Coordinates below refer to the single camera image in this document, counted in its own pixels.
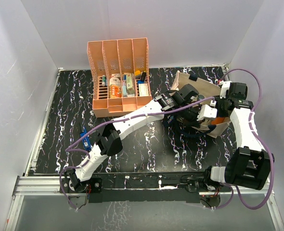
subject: metal frame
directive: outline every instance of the metal frame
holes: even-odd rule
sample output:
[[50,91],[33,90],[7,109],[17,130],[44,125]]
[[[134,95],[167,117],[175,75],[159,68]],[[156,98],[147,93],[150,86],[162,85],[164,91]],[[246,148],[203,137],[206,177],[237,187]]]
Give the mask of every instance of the metal frame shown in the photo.
[[[221,65],[222,71],[225,74],[228,71],[228,65]],[[33,148],[31,151],[31,155],[26,167],[25,177],[18,177],[14,191],[13,191],[13,199],[10,206],[10,211],[8,214],[7,223],[5,226],[6,231],[15,230],[16,224],[18,222],[18,218],[20,215],[21,207],[23,204],[24,196],[37,195],[37,196],[63,196],[63,194],[59,193],[60,182],[58,176],[32,176],[29,177],[28,173],[30,170],[34,170],[36,167],[36,162],[39,154],[39,147],[41,144],[41,139],[44,134],[44,130],[46,128],[46,124],[48,121],[49,112],[51,109],[51,105],[54,98],[55,89],[57,87],[58,79],[60,72],[64,71],[64,69],[59,68],[59,72],[56,78],[56,82],[54,85],[53,92],[51,93],[50,99],[47,104],[46,113],[42,124],[37,132],[37,135],[34,140]],[[269,180],[264,185],[263,189],[260,191],[252,190],[244,187],[240,187],[240,191],[242,194],[266,194],[269,186]],[[200,192],[200,195],[211,195],[213,192]],[[231,192],[221,192],[220,194],[231,194]],[[85,196],[84,193],[69,193],[70,196]],[[284,225],[274,198],[274,192],[272,192],[268,202],[267,202],[272,221],[274,223],[274,227],[277,231],[284,231]]]

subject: gray floor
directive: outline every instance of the gray floor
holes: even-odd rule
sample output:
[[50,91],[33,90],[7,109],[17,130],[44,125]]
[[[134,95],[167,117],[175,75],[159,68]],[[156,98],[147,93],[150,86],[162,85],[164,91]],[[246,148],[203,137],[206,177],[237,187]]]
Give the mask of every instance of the gray floor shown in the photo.
[[[251,205],[264,195],[246,195]],[[222,197],[222,203],[229,195]],[[184,202],[109,202],[87,204],[79,212],[69,209],[61,196],[25,196],[16,231],[272,231],[267,205],[245,208],[238,196],[229,206],[211,212]]]

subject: blue object on table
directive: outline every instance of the blue object on table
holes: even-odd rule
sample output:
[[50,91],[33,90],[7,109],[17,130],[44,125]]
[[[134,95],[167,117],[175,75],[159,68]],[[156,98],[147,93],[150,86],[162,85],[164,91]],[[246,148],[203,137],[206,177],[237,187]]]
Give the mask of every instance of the blue object on table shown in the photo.
[[[82,124],[79,123],[79,126],[80,126],[80,137],[84,136],[87,131],[85,129],[84,126],[82,126]],[[83,147],[86,151],[90,151],[92,149],[92,146],[90,144],[90,139],[89,137],[85,137],[83,140],[82,140],[82,143],[83,143]]]

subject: orange desk organizer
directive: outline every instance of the orange desk organizer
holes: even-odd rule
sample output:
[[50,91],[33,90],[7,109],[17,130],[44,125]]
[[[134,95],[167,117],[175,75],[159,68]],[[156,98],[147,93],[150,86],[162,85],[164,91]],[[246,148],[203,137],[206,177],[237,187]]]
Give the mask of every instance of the orange desk organizer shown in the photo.
[[[123,116],[143,107],[152,100],[149,70],[147,38],[106,40],[88,42],[88,57],[94,83],[93,111],[96,117]],[[145,83],[148,84],[148,96],[139,96],[139,86],[135,80],[135,97],[109,98],[109,80],[111,74],[135,73],[146,71]],[[106,75],[108,86],[102,86]]]

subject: canvas bag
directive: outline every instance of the canvas bag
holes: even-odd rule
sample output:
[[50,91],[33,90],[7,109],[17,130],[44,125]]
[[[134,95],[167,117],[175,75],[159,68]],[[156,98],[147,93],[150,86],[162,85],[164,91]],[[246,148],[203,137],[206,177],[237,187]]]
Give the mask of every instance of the canvas bag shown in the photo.
[[[179,90],[181,89],[184,85],[186,84],[190,84],[192,86],[194,86],[198,91],[200,95],[203,95],[205,98],[210,97],[210,96],[217,96],[220,95],[220,87],[218,87],[215,84],[212,84],[208,81],[205,81],[201,78],[194,78],[194,77],[190,77],[189,74],[186,73],[181,73],[180,71],[177,71],[176,73],[176,77],[174,79],[173,85],[171,87],[171,90]],[[209,101],[205,101],[201,104],[209,104]],[[221,124],[217,124],[216,128],[211,131],[210,133],[208,133],[207,135],[216,138],[217,136],[220,136],[225,129],[228,128],[228,126],[230,125],[230,119],[227,117],[224,119],[223,123]],[[211,121],[205,121],[203,123],[201,123],[201,127],[200,128],[195,128],[194,129],[201,131],[201,132],[206,132],[208,131],[208,125],[211,125]]]

